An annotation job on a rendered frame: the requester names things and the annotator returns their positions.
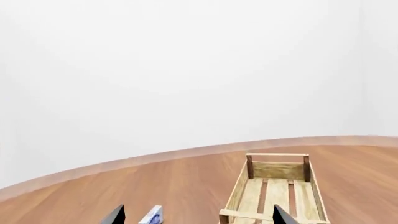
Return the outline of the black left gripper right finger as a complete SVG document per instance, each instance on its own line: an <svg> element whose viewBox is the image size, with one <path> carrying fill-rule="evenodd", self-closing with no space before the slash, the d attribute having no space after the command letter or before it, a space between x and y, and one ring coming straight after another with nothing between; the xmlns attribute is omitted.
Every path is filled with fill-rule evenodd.
<svg viewBox="0 0 398 224"><path fill-rule="evenodd" d="M299 224L290 214L279 205L274 205L272 214L274 224Z"/></svg>

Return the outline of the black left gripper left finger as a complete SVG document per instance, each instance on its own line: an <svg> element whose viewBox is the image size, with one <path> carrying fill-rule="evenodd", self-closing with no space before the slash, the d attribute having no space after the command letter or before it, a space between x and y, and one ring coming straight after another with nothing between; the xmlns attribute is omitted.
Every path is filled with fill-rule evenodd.
<svg viewBox="0 0 398 224"><path fill-rule="evenodd" d="M110 214L108 214L100 224L124 224L126 214L124 211L124 205L119 205Z"/></svg>

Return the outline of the light wooden slatted tray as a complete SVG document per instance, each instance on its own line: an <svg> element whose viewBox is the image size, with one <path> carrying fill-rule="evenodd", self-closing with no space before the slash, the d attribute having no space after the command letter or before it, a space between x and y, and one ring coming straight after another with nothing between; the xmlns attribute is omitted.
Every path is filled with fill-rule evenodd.
<svg viewBox="0 0 398 224"><path fill-rule="evenodd" d="M331 224L308 154L246 154L218 224L274 224L274 205L299 224Z"/></svg>

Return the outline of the white and blue box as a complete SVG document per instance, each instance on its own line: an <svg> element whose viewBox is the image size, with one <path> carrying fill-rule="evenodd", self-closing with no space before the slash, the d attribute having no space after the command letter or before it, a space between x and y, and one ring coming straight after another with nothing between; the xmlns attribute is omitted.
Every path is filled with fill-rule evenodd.
<svg viewBox="0 0 398 224"><path fill-rule="evenodd" d="M138 224L163 224L163 207L155 205L147 214L138 222Z"/></svg>

